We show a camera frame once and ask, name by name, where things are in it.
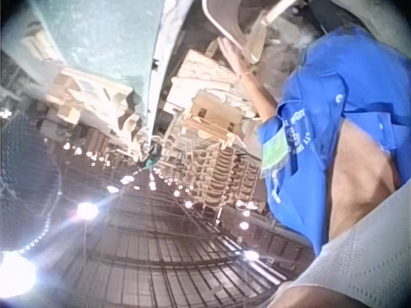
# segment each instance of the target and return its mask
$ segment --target name badge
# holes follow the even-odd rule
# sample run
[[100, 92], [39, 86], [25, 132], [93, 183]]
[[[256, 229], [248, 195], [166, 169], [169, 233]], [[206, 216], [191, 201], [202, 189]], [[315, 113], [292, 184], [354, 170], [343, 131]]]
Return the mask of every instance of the name badge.
[[271, 175], [271, 170], [281, 169], [288, 161], [288, 143], [284, 126], [263, 145], [262, 175]]

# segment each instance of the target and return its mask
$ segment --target blue shirt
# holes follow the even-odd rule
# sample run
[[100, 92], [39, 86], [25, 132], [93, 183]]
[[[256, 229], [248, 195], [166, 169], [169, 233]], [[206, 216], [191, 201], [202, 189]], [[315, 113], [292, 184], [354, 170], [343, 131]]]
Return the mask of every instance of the blue shirt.
[[277, 116], [259, 129], [269, 141], [284, 126], [290, 158], [265, 178], [276, 218], [310, 239], [328, 242], [326, 175], [340, 123], [349, 119], [389, 151], [401, 185], [411, 175], [409, 60], [359, 28], [339, 28], [314, 43], [284, 86]]

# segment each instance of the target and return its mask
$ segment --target ceiling light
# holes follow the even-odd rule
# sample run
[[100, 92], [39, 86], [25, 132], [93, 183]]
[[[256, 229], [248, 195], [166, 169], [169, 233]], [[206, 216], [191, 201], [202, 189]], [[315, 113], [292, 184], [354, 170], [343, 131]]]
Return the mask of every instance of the ceiling light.
[[257, 261], [259, 258], [259, 253], [253, 250], [246, 250], [244, 252], [244, 259], [249, 261]]
[[134, 177], [132, 175], [126, 175], [123, 179], [127, 182], [134, 182]]
[[36, 283], [33, 263], [18, 252], [3, 252], [0, 264], [0, 298], [9, 298], [29, 291]]
[[247, 208], [250, 210], [254, 210], [256, 208], [255, 203], [253, 201], [248, 202]]
[[119, 192], [119, 189], [118, 189], [117, 187], [114, 187], [114, 186], [111, 186], [111, 185], [107, 186], [107, 190], [108, 190], [109, 193], [111, 193], [111, 194], [115, 194], [116, 192], [117, 192], [117, 193]]
[[80, 203], [77, 206], [77, 216], [84, 220], [93, 220], [98, 215], [97, 205], [89, 202]]
[[249, 223], [247, 223], [246, 221], [243, 221], [242, 223], [240, 223], [240, 228], [243, 230], [246, 230], [249, 228]]

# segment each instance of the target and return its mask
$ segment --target raised arm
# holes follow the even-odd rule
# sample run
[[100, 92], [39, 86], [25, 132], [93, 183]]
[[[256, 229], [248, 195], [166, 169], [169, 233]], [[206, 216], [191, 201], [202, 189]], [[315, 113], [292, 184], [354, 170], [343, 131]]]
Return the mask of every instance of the raised arm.
[[227, 38], [218, 38], [218, 44], [224, 57], [240, 79], [245, 92], [256, 106], [263, 122], [277, 115], [277, 101], [247, 69], [247, 64], [241, 58], [240, 50]]

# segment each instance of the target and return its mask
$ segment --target white cloth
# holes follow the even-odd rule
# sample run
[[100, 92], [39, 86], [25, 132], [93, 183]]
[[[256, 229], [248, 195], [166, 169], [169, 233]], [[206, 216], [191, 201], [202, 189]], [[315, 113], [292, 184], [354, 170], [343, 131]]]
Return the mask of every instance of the white cloth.
[[411, 180], [325, 245], [289, 287], [319, 286], [371, 308], [399, 307], [411, 291]]

